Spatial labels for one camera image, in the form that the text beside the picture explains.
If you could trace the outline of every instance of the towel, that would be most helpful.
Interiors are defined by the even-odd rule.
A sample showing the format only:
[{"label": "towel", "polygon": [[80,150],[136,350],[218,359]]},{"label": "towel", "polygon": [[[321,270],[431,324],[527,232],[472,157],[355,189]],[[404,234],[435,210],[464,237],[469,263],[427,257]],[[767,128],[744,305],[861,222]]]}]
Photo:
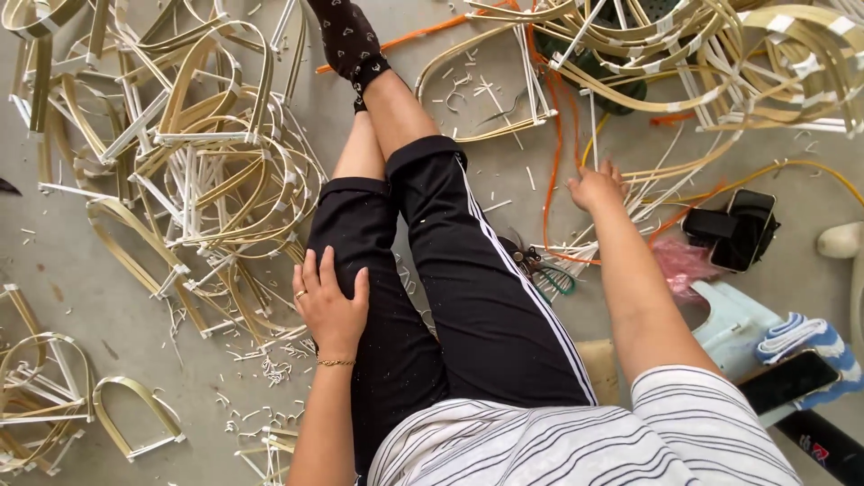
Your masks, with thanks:
[{"label": "towel", "polygon": [[756,347],[756,356],[766,365],[772,365],[801,348],[814,349],[840,374],[840,380],[793,401],[798,410],[837,400],[845,393],[864,390],[861,366],[852,350],[824,319],[808,319],[790,312],[785,323],[768,330],[765,339]]}]

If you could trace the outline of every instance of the left hand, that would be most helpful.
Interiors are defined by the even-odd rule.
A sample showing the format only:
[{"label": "left hand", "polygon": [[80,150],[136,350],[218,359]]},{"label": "left hand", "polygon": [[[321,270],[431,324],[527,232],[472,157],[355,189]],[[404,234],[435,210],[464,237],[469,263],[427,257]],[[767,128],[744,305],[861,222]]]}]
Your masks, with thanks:
[{"label": "left hand", "polygon": [[315,267],[313,250],[303,265],[294,265],[294,305],[318,344],[318,359],[353,361],[369,312],[369,268],[357,272],[354,299],[348,300],[336,281],[332,246],[324,249],[320,275]]}]

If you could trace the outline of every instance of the black track pants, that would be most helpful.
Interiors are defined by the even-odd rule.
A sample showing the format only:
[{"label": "black track pants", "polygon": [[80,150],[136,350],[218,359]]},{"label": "black track pants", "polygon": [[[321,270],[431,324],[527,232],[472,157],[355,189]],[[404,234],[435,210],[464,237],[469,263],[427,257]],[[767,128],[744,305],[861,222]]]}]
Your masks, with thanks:
[{"label": "black track pants", "polygon": [[[588,374],[552,309],[519,273],[471,195],[467,160],[442,136],[387,162],[389,183],[334,179],[321,191],[309,247],[336,255],[342,291],[369,267],[369,318],[351,387],[355,467],[365,476],[384,438],[440,400],[526,408],[596,405]],[[397,214],[438,332],[402,287],[391,251]]]}]

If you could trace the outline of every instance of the hand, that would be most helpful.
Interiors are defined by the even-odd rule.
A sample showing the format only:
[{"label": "hand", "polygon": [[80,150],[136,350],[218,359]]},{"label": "hand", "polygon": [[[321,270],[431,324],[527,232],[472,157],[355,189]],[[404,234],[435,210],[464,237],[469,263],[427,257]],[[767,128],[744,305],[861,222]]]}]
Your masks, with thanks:
[{"label": "hand", "polygon": [[600,164],[600,172],[594,172],[586,166],[579,168],[581,181],[567,180],[570,197],[579,209],[591,213],[596,208],[624,204],[627,187],[621,180],[621,173],[613,167],[609,160]]},{"label": "hand", "polygon": [[[315,252],[307,250],[303,265],[294,265],[293,283],[294,305],[318,344],[318,358],[353,361],[369,311],[369,269],[357,272],[354,300],[348,300],[336,282],[334,250],[328,246],[321,258],[321,277],[315,268]],[[297,298],[303,291],[306,293]]]}]

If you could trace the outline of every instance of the striped shirt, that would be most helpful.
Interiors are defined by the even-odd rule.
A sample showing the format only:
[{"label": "striped shirt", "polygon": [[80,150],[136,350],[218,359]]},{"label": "striped shirt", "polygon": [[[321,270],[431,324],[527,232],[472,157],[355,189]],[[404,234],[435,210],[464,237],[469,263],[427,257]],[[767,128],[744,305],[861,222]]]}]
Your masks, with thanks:
[{"label": "striped shirt", "polygon": [[397,426],[370,486],[801,484],[744,396],[685,366],[641,374],[633,410],[445,400]]}]

